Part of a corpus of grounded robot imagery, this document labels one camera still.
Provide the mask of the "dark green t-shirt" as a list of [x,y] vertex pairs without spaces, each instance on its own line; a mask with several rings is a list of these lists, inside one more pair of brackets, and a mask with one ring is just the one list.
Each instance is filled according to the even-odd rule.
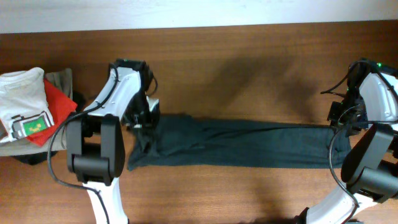
[[[328,126],[167,114],[153,131],[134,132],[127,169],[196,165],[326,169],[334,133]],[[341,167],[350,150],[349,138],[340,134],[332,148],[333,167]]]

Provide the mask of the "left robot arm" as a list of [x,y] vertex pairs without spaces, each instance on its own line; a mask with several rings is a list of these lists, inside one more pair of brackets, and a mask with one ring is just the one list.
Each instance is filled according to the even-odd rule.
[[129,223],[119,186],[126,160],[122,126],[155,129],[159,100],[148,92],[154,80],[145,61],[117,59],[94,102],[65,127],[68,170],[88,192],[97,223]]

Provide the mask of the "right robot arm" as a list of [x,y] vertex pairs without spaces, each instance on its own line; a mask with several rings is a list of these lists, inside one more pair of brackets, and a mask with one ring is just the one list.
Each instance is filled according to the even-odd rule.
[[[320,203],[294,217],[294,223],[354,223],[354,216],[397,198],[397,164],[384,160],[397,156],[397,69],[361,58],[342,79],[347,91],[333,102],[328,121],[336,129],[328,150],[329,170],[336,188]],[[340,134],[365,134],[345,157],[341,175],[335,174],[332,148]]]

